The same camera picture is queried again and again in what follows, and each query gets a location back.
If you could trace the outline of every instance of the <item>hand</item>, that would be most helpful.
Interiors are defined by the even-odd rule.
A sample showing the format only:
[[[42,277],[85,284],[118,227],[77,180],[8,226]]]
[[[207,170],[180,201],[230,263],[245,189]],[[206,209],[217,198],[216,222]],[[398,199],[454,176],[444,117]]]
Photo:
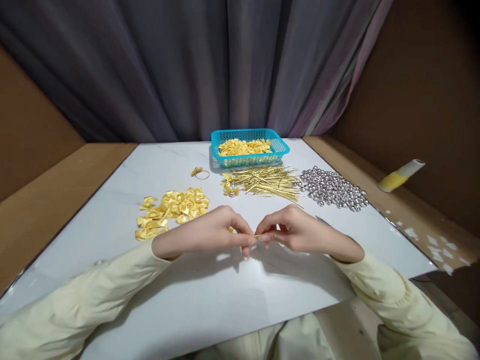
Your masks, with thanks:
[[[265,216],[255,234],[263,234],[260,241],[277,241],[302,253],[328,254],[342,263],[357,263],[365,256],[353,239],[293,204]]]
[[[229,227],[237,233],[231,233]],[[172,259],[183,253],[217,250],[227,247],[244,247],[245,257],[249,246],[257,239],[248,223],[230,206],[219,206],[181,226],[164,232],[153,239],[153,254],[162,259]]]

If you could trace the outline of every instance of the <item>small gold ring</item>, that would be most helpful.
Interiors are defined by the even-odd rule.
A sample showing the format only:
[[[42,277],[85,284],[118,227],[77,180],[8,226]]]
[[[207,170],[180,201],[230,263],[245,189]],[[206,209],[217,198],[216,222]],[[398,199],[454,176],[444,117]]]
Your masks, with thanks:
[[[207,177],[198,177],[197,175],[200,174],[200,173],[208,173],[208,176]],[[197,172],[195,174],[195,177],[198,179],[198,180],[206,180],[210,177],[210,171],[207,171],[207,170],[202,170],[200,172]]]

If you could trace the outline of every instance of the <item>pile of yellow bows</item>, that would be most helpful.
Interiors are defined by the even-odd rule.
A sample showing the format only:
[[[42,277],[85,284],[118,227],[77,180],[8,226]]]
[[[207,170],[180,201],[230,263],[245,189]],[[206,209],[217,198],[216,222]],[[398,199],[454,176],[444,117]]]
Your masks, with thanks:
[[[141,228],[135,231],[137,240],[144,242],[158,234],[167,232],[169,224],[167,219],[176,219],[177,224],[185,224],[207,213],[210,200],[203,193],[201,187],[189,188],[186,192],[167,191],[160,200],[160,206],[155,207],[154,202],[158,201],[153,196],[143,199],[140,210],[147,210],[146,216],[136,219]]]
[[[238,156],[250,154],[271,153],[270,140],[257,139],[246,142],[245,140],[230,139],[218,146],[220,156]]]
[[[238,195],[240,193],[240,189],[232,188],[232,182],[234,181],[234,177],[229,173],[224,173],[223,176],[225,177],[225,181],[221,182],[220,185],[223,186],[223,192],[226,195],[235,194]]]

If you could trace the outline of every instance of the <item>woman's left hand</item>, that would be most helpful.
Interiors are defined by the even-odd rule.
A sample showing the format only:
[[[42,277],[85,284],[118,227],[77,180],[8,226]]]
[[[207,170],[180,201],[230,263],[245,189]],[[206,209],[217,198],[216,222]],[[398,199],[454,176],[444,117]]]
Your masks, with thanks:
[[[231,233],[232,227],[237,233]],[[230,206],[219,206],[181,226],[153,239],[153,254],[162,259],[173,259],[183,253],[243,247],[243,256],[250,255],[249,246],[255,245],[254,232],[242,216]]]

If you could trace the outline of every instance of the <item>pile of silver beads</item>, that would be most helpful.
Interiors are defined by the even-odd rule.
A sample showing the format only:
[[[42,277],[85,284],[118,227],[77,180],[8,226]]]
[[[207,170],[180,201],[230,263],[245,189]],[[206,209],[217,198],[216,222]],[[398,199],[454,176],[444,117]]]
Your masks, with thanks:
[[[319,206],[335,205],[337,208],[359,212],[369,202],[366,191],[361,191],[336,171],[326,171],[314,166],[303,170],[297,185],[300,191],[308,192],[308,197]]]

